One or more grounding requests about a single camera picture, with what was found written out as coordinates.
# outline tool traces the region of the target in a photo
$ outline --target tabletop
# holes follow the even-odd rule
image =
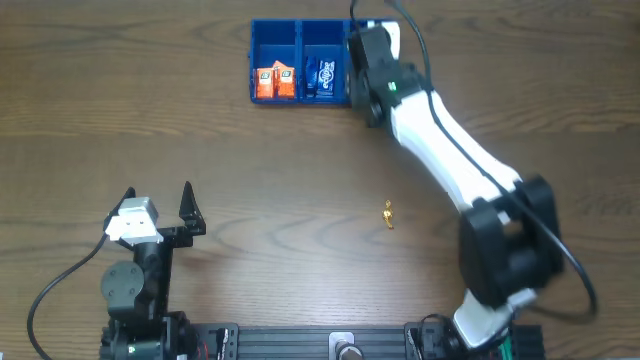
[[[396,16],[361,1],[361,17]],[[640,3],[407,1],[461,125],[552,185],[563,240],[598,291],[594,324],[543,325],[550,358],[640,354]],[[252,18],[346,18],[346,0],[0,2],[0,352],[34,359],[28,309],[98,242],[127,187],[178,224],[192,182],[208,224],[175,251],[170,309],[194,322],[389,324],[451,314],[458,214],[422,164],[345,107],[268,107],[247,90]],[[401,56],[420,64],[402,22]],[[385,200],[395,230],[381,218]],[[108,243],[44,299],[54,358],[96,358]],[[575,273],[543,291],[587,305]]]

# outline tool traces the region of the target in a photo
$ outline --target wood grain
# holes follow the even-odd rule
[[[360,16],[391,16],[362,1]],[[407,2],[452,114],[553,185],[596,324],[534,314],[550,358],[640,354],[640,3]],[[0,2],[0,352],[34,359],[33,298],[90,249],[128,186],[176,223],[185,180],[209,225],[176,251],[172,309],[241,325],[402,324],[451,313],[456,213],[410,154],[345,108],[258,107],[252,18],[345,17],[346,0]],[[402,55],[420,63],[403,24]],[[396,230],[380,217],[394,204]],[[57,359],[96,358],[111,244],[36,316]],[[586,306],[567,272],[547,306]]]

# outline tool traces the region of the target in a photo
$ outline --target blue tray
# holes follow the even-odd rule
[[[360,20],[365,27],[370,19]],[[351,58],[347,37],[353,31],[349,19],[254,19],[249,50],[249,96],[256,104],[350,104],[347,74]],[[307,97],[304,67],[307,56],[336,61],[333,96]],[[276,60],[296,70],[293,99],[256,99],[254,70],[271,67]]]

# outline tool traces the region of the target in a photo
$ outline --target wooden table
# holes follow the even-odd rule
[[[361,16],[393,15],[362,1]],[[551,358],[640,354],[640,6],[634,1],[408,2],[434,82],[499,159],[553,186],[589,271],[591,326],[541,323]],[[241,325],[403,324],[451,314],[457,214],[423,166],[346,108],[259,107],[251,18],[346,17],[346,0],[0,2],[0,352],[36,357],[34,297],[98,241],[128,186],[177,224],[190,180],[209,231],[175,252],[170,308]],[[420,63],[402,25],[405,60]],[[396,229],[381,219],[393,202]],[[107,244],[41,304],[57,359],[95,358]],[[567,271],[540,303],[586,306]]]

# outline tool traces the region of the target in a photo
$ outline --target blue wrapper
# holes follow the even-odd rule
[[[314,97],[316,94],[316,84],[318,82],[318,59],[315,56],[307,57],[307,65],[304,68],[307,79],[307,97]]]
[[[320,60],[318,66],[318,86],[316,95],[333,96],[336,62],[334,60]]]

